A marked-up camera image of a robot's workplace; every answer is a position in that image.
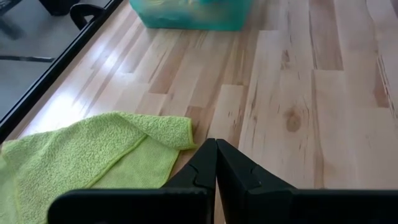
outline teal plastic bin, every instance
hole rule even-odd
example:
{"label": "teal plastic bin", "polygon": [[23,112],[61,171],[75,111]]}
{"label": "teal plastic bin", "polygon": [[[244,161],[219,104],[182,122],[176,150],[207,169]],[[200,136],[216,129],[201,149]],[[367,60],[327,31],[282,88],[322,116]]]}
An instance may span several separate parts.
{"label": "teal plastic bin", "polygon": [[240,30],[252,0],[130,0],[148,28]]}

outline green microfiber towel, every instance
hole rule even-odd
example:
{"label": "green microfiber towel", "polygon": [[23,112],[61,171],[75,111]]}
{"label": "green microfiber towel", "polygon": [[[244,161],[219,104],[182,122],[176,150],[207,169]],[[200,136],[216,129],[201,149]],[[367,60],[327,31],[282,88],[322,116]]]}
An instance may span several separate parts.
{"label": "green microfiber towel", "polygon": [[159,188],[179,150],[196,147],[189,118],[113,112],[5,142],[0,223],[45,223],[59,195],[81,188]]}

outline wood grain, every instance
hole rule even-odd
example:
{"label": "wood grain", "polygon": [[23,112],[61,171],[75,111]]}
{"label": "wood grain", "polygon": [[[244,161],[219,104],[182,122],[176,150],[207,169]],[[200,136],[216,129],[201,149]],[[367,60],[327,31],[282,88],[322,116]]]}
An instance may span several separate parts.
{"label": "wood grain", "polygon": [[186,116],[198,145],[227,139],[296,187],[397,188],[396,8],[255,0],[241,32],[216,32],[146,29],[124,1],[9,139],[112,110]]}

